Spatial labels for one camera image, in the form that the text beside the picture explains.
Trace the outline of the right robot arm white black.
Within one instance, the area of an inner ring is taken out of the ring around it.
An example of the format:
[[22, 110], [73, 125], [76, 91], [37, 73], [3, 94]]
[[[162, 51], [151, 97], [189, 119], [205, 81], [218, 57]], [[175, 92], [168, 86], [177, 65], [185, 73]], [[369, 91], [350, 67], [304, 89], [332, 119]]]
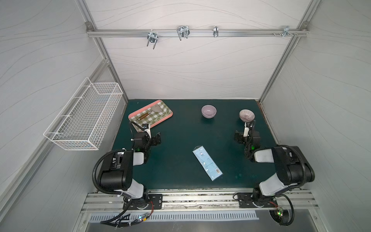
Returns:
[[235, 131], [234, 140], [245, 145], [244, 154], [248, 160], [272, 163], [275, 168], [275, 173], [253, 188], [252, 193], [235, 194], [233, 198], [240, 208], [263, 208], [279, 195], [315, 180], [315, 172], [298, 146], [261, 148], [259, 132], [248, 127], [244, 132]]

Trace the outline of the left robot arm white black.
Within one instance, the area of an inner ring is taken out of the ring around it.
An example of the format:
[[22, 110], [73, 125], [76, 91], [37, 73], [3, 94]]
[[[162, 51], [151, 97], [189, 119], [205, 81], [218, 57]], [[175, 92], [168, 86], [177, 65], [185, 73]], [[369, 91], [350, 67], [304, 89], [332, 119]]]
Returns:
[[149, 132], [136, 133], [129, 150], [118, 149], [105, 153], [94, 165], [92, 182], [105, 194], [123, 196], [141, 210], [149, 207], [147, 188], [133, 178], [133, 168], [147, 163], [151, 147], [161, 144], [161, 134], [151, 136]]

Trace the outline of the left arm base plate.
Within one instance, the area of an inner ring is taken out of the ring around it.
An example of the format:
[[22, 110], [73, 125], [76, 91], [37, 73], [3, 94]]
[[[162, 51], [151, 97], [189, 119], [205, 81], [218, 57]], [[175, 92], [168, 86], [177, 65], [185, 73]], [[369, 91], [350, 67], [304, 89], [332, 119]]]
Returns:
[[140, 199], [124, 200], [123, 209], [126, 210], [160, 210], [162, 209], [162, 194], [147, 194]]

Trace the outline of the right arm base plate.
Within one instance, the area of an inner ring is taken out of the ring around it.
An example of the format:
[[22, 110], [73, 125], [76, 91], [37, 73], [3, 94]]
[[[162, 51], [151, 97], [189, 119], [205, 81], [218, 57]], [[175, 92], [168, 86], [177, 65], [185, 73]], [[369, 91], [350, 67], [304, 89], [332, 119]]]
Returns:
[[258, 193], [239, 192], [233, 196], [233, 199], [237, 201], [239, 208], [275, 208], [278, 206], [273, 197]]

